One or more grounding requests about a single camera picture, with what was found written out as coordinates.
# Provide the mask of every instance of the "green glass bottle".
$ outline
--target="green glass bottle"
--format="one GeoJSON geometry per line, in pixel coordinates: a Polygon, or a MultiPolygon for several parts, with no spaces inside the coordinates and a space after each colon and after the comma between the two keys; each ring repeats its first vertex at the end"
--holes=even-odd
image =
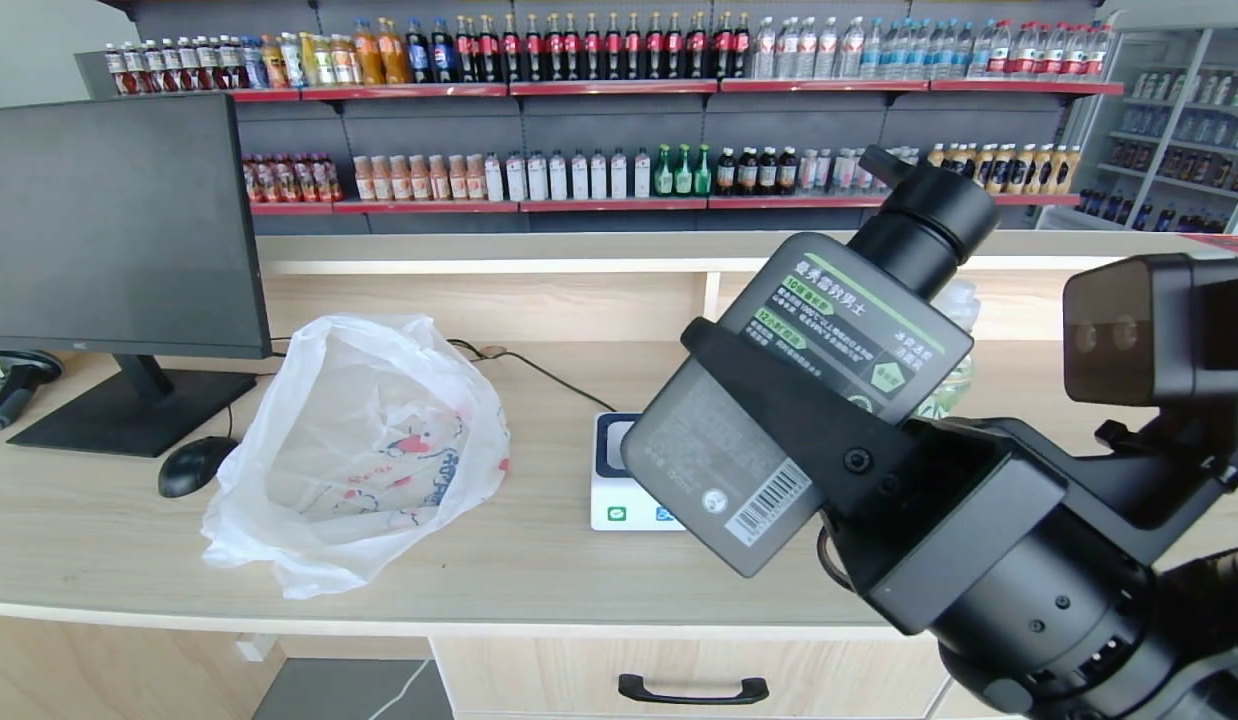
{"type": "Polygon", "coordinates": [[[655,195],[669,197],[673,193],[673,163],[671,163],[671,147],[659,146],[659,161],[655,165],[655,195]]]}
{"type": "Polygon", "coordinates": [[[673,177],[677,195],[688,197],[695,191],[695,169],[691,169],[691,146],[682,145],[682,158],[677,163],[677,176],[673,177]]]}
{"type": "Polygon", "coordinates": [[[712,193],[712,169],[707,167],[709,165],[707,150],[709,150],[707,145],[699,146],[699,167],[695,171],[695,194],[701,197],[712,193]]]}

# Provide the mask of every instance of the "plastic bag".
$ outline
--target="plastic bag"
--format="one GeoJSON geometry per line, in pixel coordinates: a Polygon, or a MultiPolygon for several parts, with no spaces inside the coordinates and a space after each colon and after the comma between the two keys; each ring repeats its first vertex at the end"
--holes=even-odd
{"type": "Polygon", "coordinates": [[[358,588],[494,495],[508,443],[495,388],[432,318],[318,318],[218,470],[203,559],[270,560],[286,598],[358,588]]]}

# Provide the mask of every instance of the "black cable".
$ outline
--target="black cable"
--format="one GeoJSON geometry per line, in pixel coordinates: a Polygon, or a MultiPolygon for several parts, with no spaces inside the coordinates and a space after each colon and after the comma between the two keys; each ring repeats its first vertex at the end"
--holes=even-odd
{"type": "Polygon", "coordinates": [[[505,348],[505,346],[498,348],[495,353],[488,353],[487,354],[483,350],[479,350],[479,348],[477,348],[477,345],[473,345],[473,343],[470,343],[468,340],[461,340],[459,338],[447,338],[446,341],[448,341],[451,345],[454,345],[454,346],[462,346],[468,353],[472,353],[475,356],[475,359],[473,360],[473,362],[482,362],[482,360],[499,360],[500,358],[515,358],[516,360],[526,362],[529,366],[531,366],[532,369],[537,370],[539,374],[542,374],[543,377],[550,379],[550,381],[558,384],[561,387],[567,388],[569,392],[573,392],[574,395],[578,395],[581,397],[587,397],[588,400],[591,400],[592,402],[595,402],[600,407],[605,407],[605,409],[609,409],[610,413],[615,413],[617,412],[614,405],[609,405],[609,402],[605,402],[604,400],[600,400],[600,397],[597,397],[597,396],[592,395],[592,392],[587,392],[583,388],[578,388],[578,387],[573,386],[573,384],[568,384],[568,382],[563,381],[562,379],[556,377],[556,375],[551,374],[548,370],[542,369],[542,366],[540,364],[537,364],[534,360],[524,356],[520,353],[514,353],[511,350],[508,350],[508,348],[505,348]]]}

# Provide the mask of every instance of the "barcode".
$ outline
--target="barcode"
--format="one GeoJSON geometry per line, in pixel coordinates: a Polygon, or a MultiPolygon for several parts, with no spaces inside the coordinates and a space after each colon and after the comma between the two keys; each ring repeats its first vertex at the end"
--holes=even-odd
{"type": "Polygon", "coordinates": [[[725,529],[739,538],[739,542],[751,547],[756,538],[765,534],[770,525],[782,516],[784,510],[789,510],[789,506],[810,486],[810,478],[806,478],[806,473],[801,471],[796,461],[784,460],[732,518],[727,520],[725,529]]]}

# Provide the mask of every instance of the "black drawer handle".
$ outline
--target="black drawer handle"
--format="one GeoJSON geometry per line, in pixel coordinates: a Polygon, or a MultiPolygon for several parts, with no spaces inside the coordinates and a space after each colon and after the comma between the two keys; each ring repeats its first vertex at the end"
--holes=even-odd
{"type": "Polygon", "coordinates": [[[671,696],[647,692],[646,679],[633,673],[619,675],[619,694],[634,701],[661,701],[665,705],[751,705],[770,696],[765,678],[744,678],[737,696],[671,696]]]}

